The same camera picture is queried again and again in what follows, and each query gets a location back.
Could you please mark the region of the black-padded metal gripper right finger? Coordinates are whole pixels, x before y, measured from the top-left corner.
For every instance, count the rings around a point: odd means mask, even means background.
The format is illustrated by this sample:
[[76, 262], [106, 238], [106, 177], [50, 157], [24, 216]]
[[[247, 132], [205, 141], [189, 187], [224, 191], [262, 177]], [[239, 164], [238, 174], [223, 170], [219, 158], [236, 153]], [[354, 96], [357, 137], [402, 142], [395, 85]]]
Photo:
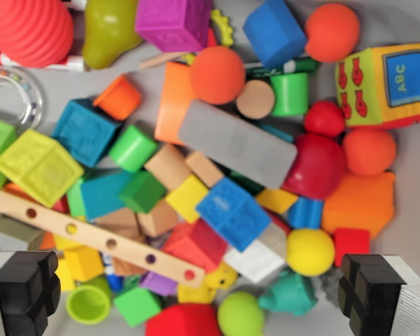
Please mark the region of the black-padded metal gripper right finger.
[[420, 277], [398, 255], [346, 254], [337, 299], [354, 335], [420, 335]]

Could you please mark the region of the black-padded metal gripper left finger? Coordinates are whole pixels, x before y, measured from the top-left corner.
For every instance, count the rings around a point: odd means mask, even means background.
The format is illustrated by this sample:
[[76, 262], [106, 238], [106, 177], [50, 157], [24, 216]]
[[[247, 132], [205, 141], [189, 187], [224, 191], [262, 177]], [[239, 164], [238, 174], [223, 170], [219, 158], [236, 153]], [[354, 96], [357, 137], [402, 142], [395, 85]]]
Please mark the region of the black-padded metal gripper left finger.
[[42, 335], [60, 302], [53, 251], [0, 252], [0, 335]]

